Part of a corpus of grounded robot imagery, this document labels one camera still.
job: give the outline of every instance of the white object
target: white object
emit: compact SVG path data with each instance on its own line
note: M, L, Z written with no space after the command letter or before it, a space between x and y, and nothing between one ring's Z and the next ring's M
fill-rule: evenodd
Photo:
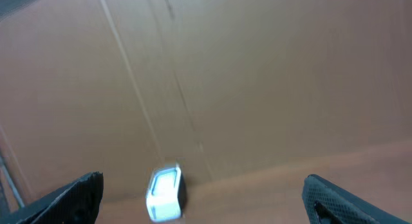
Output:
M149 182L146 205L153 222L180 218L185 202L185 185L179 165L156 170Z

